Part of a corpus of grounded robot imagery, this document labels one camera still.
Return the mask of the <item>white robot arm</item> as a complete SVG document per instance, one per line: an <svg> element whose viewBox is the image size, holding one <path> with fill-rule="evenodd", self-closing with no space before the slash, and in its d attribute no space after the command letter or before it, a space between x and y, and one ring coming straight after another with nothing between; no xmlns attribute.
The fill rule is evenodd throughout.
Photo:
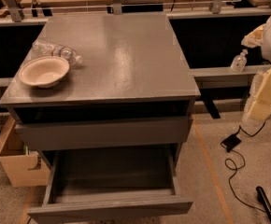
<svg viewBox="0 0 271 224"><path fill-rule="evenodd" d="M262 57L271 62L271 16L242 40L244 45L261 47ZM260 129L271 115L271 68L258 71L250 85L250 97L245 107L241 125L250 133Z"/></svg>

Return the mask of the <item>white foam-padded gripper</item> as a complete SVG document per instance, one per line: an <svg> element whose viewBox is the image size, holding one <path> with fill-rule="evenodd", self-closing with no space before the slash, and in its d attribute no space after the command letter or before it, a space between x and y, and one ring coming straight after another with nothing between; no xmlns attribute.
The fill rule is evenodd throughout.
<svg viewBox="0 0 271 224"><path fill-rule="evenodd" d="M241 127L246 132L257 132L271 115L271 68L259 71L253 78Z"/></svg>

